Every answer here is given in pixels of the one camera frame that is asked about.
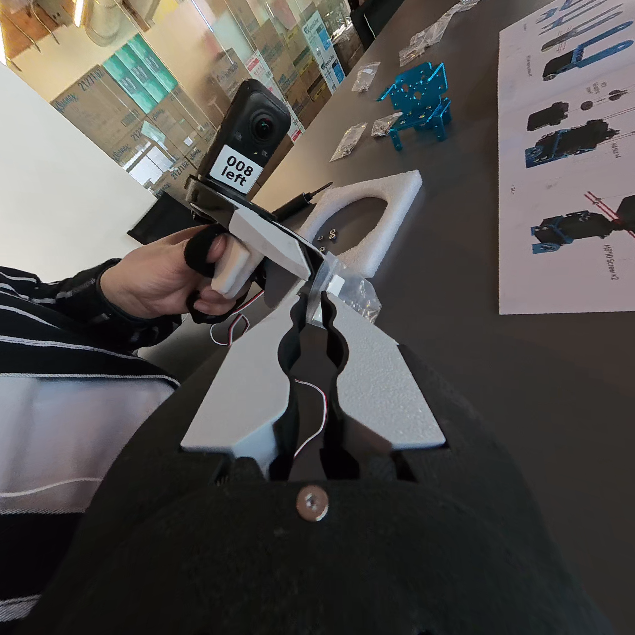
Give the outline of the black screwdriver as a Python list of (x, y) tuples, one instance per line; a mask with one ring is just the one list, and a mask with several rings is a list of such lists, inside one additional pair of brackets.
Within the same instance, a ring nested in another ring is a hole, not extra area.
[(296, 214), (308, 208), (317, 194), (321, 193), (332, 185), (333, 182), (329, 182), (314, 192), (303, 192), (295, 196), (289, 202), (283, 204), (275, 211), (273, 211), (273, 215), (276, 217), (278, 222), (282, 223), (283, 221), (295, 216)]

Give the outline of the stack of cardboard boxes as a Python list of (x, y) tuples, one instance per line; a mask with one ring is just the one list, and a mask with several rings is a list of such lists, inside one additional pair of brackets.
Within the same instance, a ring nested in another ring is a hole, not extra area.
[(345, 79), (361, 44), (352, 1), (62, 1), (72, 33), (99, 48), (50, 102), (154, 195), (181, 196), (240, 85), (288, 109), (287, 136), (257, 192)]

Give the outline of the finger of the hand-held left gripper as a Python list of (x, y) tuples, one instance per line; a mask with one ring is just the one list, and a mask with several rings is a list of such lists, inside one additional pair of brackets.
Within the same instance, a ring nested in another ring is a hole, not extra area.
[(275, 223), (246, 208), (234, 211), (229, 232), (299, 279), (309, 279), (311, 270), (300, 243)]
[(297, 243), (302, 252), (305, 261), (309, 267), (320, 267), (325, 261), (324, 253), (318, 250), (311, 242), (300, 236), (294, 230), (287, 226), (273, 220), (273, 226), (277, 227), (282, 232), (291, 236)]

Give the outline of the black office chair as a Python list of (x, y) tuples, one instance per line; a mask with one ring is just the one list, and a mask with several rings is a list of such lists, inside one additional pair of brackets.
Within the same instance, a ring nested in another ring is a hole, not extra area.
[(367, 51), (404, 1), (347, 1), (350, 18)]
[(147, 245), (184, 229), (201, 226), (189, 208), (167, 192), (156, 197), (154, 205), (127, 234), (136, 242)]

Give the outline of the blue metal bracket assembly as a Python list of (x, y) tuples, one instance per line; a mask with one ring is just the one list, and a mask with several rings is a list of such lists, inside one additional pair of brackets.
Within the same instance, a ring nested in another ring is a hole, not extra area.
[(425, 62), (397, 75), (377, 97), (377, 102), (388, 99), (401, 112), (388, 131), (398, 152), (402, 150), (401, 131), (433, 131), (438, 141), (446, 139), (446, 125), (451, 122), (451, 101), (444, 95), (447, 90), (444, 63)]

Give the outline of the scattered small clear parts bags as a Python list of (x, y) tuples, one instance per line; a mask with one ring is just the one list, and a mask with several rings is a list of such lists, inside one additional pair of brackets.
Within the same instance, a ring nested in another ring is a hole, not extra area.
[[(429, 27), (414, 34), (409, 45), (400, 52), (400, 66), (403, 67), (418, 58), (427, 48), (440, 42), (445, 30), (456, 13), (466, 12), (476, 6), (478, 1), (457, 1), (437, 21)], [(353, 84), (353, 92), (366, 92), (372, 84), (379, 66), (378, 62), (371, 62), (360, 68)]]

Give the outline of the white foam square with hole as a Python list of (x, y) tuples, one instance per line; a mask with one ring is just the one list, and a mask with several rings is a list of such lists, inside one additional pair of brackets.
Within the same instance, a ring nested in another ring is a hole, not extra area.
[(371, 279), (385, 258), (422, 184), (420, 172), (414, 170), (328, 189), (297, 233), (312, 242), (320, 228), (346, 206), (362, 199), (384, 201), (386, 207), (376, 226), (354, 247), (338, 256), (348, 268)]

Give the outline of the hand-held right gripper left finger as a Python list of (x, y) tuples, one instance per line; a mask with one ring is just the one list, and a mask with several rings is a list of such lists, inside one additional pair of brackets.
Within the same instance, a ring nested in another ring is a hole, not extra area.
[(300, 357), (303, 329), (301, 293), (284, 299), (233, 344), (181, 448), (252, 458), (267, 479), (287, 479), (299, 430), (291, 369)]

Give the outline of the black servo with striped cable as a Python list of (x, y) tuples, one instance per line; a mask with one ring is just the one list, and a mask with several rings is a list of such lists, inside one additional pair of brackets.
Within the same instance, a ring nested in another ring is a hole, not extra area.
[[(218, 339), (216, 339), (213, 332), (216, 324), (212, 324), (210, 326), (210, 338), (212, 342), (215, 345), (229, 348), (234, 344), (234, 342), (239, 337), (246, 334), (251, 328), (251, 323), (250, 323), (249, 317), (246, 316), (244, 312), (247, 310), (248, 307), (256, 303), (263, 294), (264, 294), (264, 290), (259, 290), (258, 292), (255, 292), (254, 294), (249, 295), (248, 299), (245, 299), (245, 301), (243, 301), (242, 303), (239, 303), (239, 306), (233, 312), (229, 314), (229, 317), (227, 319), (229, 319), (231, 323), (227, 327), (227, 337), (225, 342), (221, 342)], [(242, 333), (240, 335), (234, 335), (234, 330), (236, 329), (237, 325), (241, 321), (244, 322), (244, 328), (242, 330)], [(306, 386), (314, 390), (320, 396), (322, 401), (322, 417), (321, 417), (320, 425), (310, 436), (307, 436), (298, 445), (298, 447), (296, 448), (293, 454), (292, 462), (294, 462), (298, 458), (298, 456), (304, 451), (306, 446), (310, 444), (311, 442), (313, 442), (314, 439), (318, 438), (324, 431), (326, 427), (327, 419), (328, 419), (329, 401), (328, 401), (327, 392), (323, 390), (321, 387), (319, 387), (318, 385), (315, 385), (305, 380), (298, 379), (297, 377), (292, 377), (292, 379), (296, 385)]]

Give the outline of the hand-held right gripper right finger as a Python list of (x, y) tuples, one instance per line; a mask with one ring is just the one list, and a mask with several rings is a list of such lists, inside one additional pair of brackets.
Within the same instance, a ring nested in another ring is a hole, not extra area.
[(321, 465), (328, 480), (356, 480), (371, 460), (440, 448), (445, 435), (400, 345), (332, 293), (321, 295), (327, 356), (335, 366)]

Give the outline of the dark desk with wooden edge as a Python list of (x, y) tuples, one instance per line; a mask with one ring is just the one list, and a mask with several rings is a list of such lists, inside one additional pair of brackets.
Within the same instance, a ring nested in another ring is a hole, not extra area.
[(424, 186), (373, 280), (379, 326), (484, 417), (513, 455), (567, 562), (618, 634), (634, 633), (634, 314), (498, 314), (498, 34), (547, 1), (481, 1), (424, 55), (446, 67), (448, 139), (403, 150), (344, 131), (388, 103), (341, 86), (255, 196), (420, 171)]

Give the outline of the clear bag of short screws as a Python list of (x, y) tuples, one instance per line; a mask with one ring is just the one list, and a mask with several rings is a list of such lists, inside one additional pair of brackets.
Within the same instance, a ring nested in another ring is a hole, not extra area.
[(372, 283), (333, 254), (324, 252), (323, 255), (324, 260), (309, 290), (306, 323), (322, 327), (321, 296), (324, 291), (336, 296), (368, 322), (376, 322), (382, 305)]

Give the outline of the open instruction booklet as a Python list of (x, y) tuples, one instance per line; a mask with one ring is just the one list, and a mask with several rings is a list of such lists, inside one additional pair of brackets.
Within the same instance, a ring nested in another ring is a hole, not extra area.
[(498, 310), (634, 311), (634, 2), (500, 32)]

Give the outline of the person's left hand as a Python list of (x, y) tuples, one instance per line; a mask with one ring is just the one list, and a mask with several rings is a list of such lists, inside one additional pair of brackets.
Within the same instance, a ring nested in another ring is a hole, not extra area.
[(187, 298), (198, 291), (195, 310), (209, 316), (227, 313), (235, 300), (213, 290), (210, 280), (185, 261), (187, 242), (203, 230), (188, 228), (133, 250), (101, 275), (103, 296), (133, 317), (155, 319), (188, 313)]

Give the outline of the person's striped black shirt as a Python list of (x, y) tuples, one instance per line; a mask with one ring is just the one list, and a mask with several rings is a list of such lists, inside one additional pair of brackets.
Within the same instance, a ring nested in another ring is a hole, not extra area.
[(50, 283), (1, 267), (2, 634), (35, 607), (115, 458), (179, 386), (54, 310)]

